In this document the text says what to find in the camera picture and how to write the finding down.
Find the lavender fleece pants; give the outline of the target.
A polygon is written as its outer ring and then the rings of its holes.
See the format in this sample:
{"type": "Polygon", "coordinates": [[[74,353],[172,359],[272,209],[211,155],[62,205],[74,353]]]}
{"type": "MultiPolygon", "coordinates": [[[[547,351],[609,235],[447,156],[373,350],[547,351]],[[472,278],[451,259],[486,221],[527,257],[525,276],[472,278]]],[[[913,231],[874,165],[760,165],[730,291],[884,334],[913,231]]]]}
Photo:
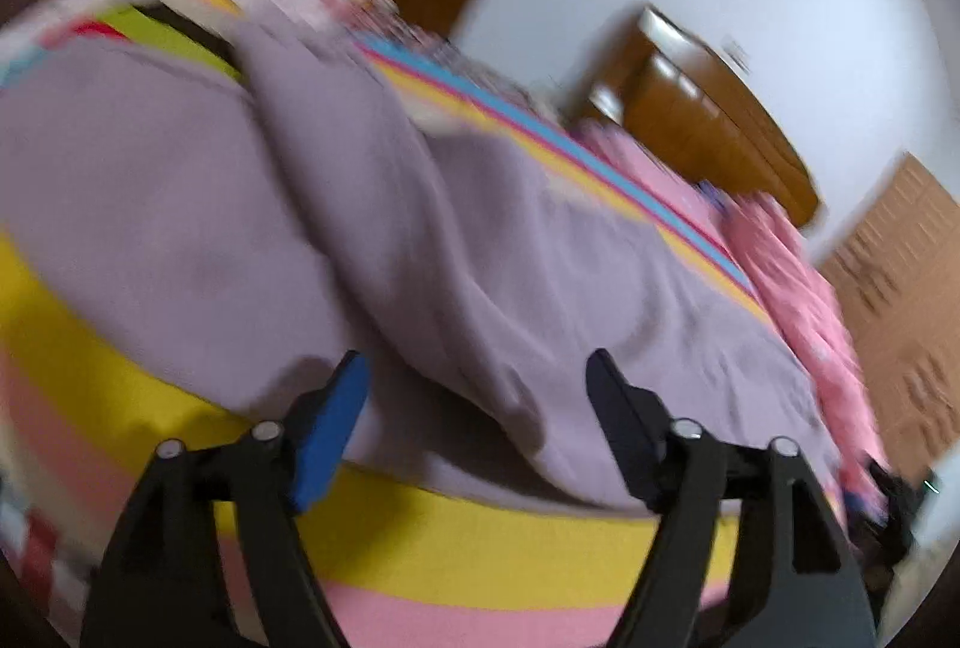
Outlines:
{"type": "Polygon", "coordinates": [[[511,139],[425,133],[345,35],[242,24],[224,76],[71,38],[2,95],[2,227],[146,372],[278,416],[347,350],[373,386],[348,460],[509,508],[628,511],[587,399],[605,349],[718,439],[799,443],[814,385],[654,226],[551,188],[511,139]]]}

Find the rainbow striped bed sheet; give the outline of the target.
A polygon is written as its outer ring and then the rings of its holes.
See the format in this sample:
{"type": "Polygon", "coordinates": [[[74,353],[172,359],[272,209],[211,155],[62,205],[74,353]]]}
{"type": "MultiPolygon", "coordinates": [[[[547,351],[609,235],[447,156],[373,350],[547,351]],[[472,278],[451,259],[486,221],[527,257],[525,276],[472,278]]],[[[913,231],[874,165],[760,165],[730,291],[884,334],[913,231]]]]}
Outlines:
{"type": "MultiPolygon", "coordinates": [[[[449,66],[365,35],[361,48],[423,130],[511,139],[556,196],[658,229],[697,276],[765,307],[698,193],[649,166],[631,180],[550,121],[449,66]]],[[[146,375],[2,253],[2,545],[68,638],[89,575],[166,432],[215,443],[238,417],[146,375]]],[[[619,615],[649,518],[509,510],[347,466],[299,525],[347,634],[364,646],[587,646],[619,615]]]]}

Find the light wooden wardrobe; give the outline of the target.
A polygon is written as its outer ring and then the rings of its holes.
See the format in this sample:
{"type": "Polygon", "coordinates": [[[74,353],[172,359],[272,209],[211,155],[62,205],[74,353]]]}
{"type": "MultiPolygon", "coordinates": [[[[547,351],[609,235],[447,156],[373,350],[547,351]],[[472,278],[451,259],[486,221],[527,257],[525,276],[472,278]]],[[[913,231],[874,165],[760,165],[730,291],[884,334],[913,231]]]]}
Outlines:
{"type": "Polygon", "coordinates": [[[914,155],[820,263],[895,471],[919,481],[958,442],[958,203],[914,155]]]}

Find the pink blanket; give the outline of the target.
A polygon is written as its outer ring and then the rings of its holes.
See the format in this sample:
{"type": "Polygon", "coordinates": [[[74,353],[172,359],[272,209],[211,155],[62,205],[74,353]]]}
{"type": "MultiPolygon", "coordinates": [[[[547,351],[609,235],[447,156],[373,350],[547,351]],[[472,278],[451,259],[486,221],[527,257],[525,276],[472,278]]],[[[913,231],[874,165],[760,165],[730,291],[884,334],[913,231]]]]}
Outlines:
{"type": "Polygon", "coordinates": [[[782,339],[814,380],[823,419],[838,446],[843,494],[867,510],[885,499],[869,464],[885,464],[861,364],[835,291],[807,260],[805,240],[768,193],[729,194],[708,182],[688,183],[613,123],[586,120],[579,144],[626,180],[652,194],[743,269],[782,339]]]}

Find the brown wooden dresser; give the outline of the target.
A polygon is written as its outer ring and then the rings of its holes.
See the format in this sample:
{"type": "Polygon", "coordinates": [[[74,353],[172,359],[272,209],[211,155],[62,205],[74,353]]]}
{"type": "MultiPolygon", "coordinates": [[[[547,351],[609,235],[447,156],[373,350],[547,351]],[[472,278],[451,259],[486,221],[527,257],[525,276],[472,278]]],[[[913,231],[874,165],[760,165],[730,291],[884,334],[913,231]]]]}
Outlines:
{"type": "Polygon", "coordinates": [[[687,182],[771,194],[794,226],[820,209],[804,160],[747,84],[654,4],[636,6],[608,34],[565,116],[619,125],[687,182]]]}

